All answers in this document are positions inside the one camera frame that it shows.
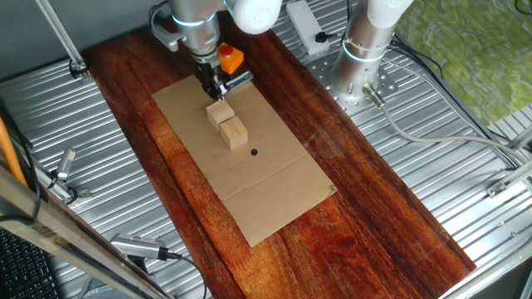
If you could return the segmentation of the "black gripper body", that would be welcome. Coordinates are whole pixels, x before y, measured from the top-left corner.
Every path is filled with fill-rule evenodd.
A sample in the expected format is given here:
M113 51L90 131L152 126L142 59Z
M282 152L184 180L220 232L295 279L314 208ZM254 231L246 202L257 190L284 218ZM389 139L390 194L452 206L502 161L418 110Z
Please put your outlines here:
M194 56L196 77L205 90L221 90L224 86L218 56Z

